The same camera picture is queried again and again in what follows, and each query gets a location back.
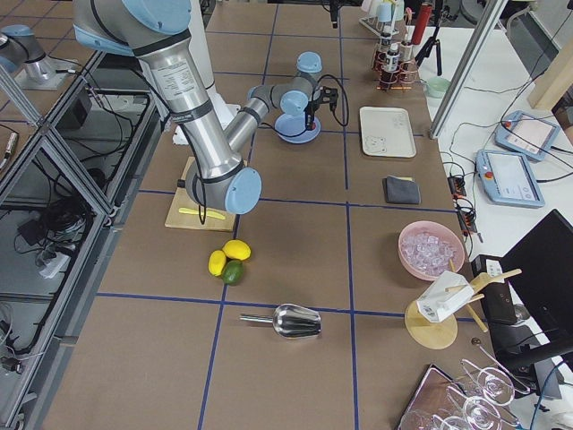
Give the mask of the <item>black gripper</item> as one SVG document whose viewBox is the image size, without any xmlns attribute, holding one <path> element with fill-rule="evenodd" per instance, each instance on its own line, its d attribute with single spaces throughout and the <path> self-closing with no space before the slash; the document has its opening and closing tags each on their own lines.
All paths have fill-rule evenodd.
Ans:
<svg viewBox="0 0 573 430">
<path fill-rule="evenodd" d="M 314 113 L 321 105 L 328 105 L 329 110 L 334 113 L 338 106 L 338 90 L 336 88 L 321 86 L 313 93 L 304 111 L 305 130 L 310 130 L 310 124 L 314 122 Z"/>
<path fill-rule="evenodd" d="M 339 10 L 339 1 L 329 0 L 329 13 L 330 13 L 330 21 L 332 28 L 337 27 L 338 10 Z"/>
</svg>

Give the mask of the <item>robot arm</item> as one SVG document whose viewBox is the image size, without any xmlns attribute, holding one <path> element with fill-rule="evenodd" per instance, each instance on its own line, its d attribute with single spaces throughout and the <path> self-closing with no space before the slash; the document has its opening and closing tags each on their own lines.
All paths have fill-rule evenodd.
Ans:
<svg viewBox="0 0 573 430">
<path fill-rule="evenodd" d="M 151 82 L 172 121 L 189 142 L 194 164 L 185 179 L 199 205 L 233 214 L 251 211 L 261 196 L 259 173 L 240 153 L 273 108 L 300 116 L 318 95 L 321 57 L 303 52 L 291 81 L 260 85 L 228 125 L 222 125 L 196 60 L 189 1 L 76 1 L 73 27 L 79 43 L 133 56 L 150 69 Z"/>
</svg>

